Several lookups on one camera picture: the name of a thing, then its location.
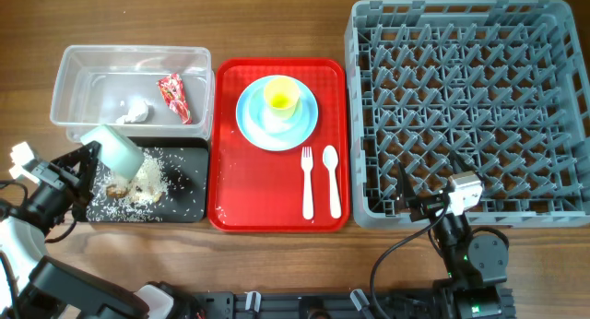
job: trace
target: white fork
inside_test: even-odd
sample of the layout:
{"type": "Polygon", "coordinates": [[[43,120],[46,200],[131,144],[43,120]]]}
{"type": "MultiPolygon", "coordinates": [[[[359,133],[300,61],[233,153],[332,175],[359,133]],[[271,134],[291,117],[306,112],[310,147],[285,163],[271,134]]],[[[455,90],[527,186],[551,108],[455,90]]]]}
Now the white fork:
{"type": "Polygon", "coordinates": [[[303,169],[303,217],[313,219],[313,197],[312,197],[312,148],[303,148],[301,152],[301,168],[303,169]]]}

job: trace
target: white spoon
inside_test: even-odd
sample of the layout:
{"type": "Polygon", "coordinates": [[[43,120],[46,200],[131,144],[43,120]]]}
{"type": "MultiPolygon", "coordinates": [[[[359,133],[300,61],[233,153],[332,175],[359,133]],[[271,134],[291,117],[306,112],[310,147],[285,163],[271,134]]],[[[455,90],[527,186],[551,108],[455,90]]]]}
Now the white spoon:
{"type": "Polygon", "coordinates": [[[338,194],[338,183],[336,182],[336,166],[338,165],[336,149],[331,145],[326,146],[322,160],[330,174],[330,213],[332,213],[332,218],[338,219],[342,216],[342,207],[340,206],[340,195],[338,194]]]}

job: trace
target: red tray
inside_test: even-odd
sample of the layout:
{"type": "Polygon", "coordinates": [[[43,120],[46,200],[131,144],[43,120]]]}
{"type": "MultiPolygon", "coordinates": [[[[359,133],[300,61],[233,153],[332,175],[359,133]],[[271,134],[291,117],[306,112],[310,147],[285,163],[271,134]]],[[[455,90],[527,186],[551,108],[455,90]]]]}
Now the red tray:
{"type": "Polygon", "coordinates": [[[345,74],[325,58],[230,59],[217,73],[207,215],[218,229],[232,232],[321,232],[342,228],[350,214],[348,117],[345,74]],[[252,145],[236,122],[242,91],[256,79],[286,75],[305,84],[318,103],[312,135],[296,148],[270,152],[252,145]],[[330,215],[327,145],[338,152],[336,178],[342,217],[330,215]],[[314,217],[303,218],[301,148],[312,147],[314,217]]]}

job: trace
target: red wrapper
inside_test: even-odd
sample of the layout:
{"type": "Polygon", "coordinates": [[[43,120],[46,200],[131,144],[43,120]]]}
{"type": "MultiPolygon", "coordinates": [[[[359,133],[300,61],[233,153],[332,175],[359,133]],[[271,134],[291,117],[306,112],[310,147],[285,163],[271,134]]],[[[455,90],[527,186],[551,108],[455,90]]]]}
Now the red wrapper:
{"type": "Polygon", "coordinates": [[[168,108],[176,112],[183,120],[183,124],[191,124],[191,112],[188,110],[188,103],[184,97],[183,80],[174,73],[158,81],[159,91],[166,101],[168,108]]]}

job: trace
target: food scrap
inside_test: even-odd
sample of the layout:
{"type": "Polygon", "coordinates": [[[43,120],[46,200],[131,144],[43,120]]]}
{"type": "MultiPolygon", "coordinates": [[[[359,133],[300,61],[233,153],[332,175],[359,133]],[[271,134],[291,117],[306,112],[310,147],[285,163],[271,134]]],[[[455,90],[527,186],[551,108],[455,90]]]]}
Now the food scrap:
{"type": "Polygon", "coordinates": [[[163,162],[147,153],[144,156],[146,159],[133,180],[115,174],[104,180],[106,195],[117,199],[123,207],[157,203],[162,194],[168,193],[169,182],[162,172],[163,162]]]}
{"type": "Polygon", "coordinates": [[[183,124],[191,124],[193,119],[191,118],[191,112],[188,110],[181,77],[176,73],[171,74],[159,80],[158,87],[168,107],[181,117],[183,124]]]}
{"type": "Polygon", "coordinates": [[[139,101],[134,103],[130,108],[127,115],[119,117],[115,122],[117,124],[129,124],[144,122],[148,118],[149,106],[145,101],[139,101]]]}

